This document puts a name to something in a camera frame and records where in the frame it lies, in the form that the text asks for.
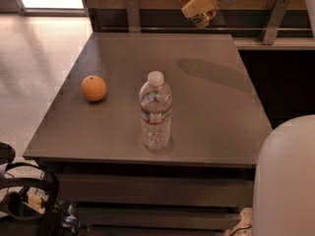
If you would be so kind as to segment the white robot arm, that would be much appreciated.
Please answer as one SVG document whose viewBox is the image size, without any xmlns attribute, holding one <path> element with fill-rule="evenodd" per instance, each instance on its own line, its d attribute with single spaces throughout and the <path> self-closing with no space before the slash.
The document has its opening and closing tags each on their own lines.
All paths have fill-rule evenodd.
<svg viewBox="0 0 315 236">
<path fill-rule="evenodd" d="M 176 0 L 202 29 L 217 3 L 239 0 Z M 279 125 L 264 141 L 256 166 L 252 236 L 315 236 L 315 115 Z"/>
</svg>

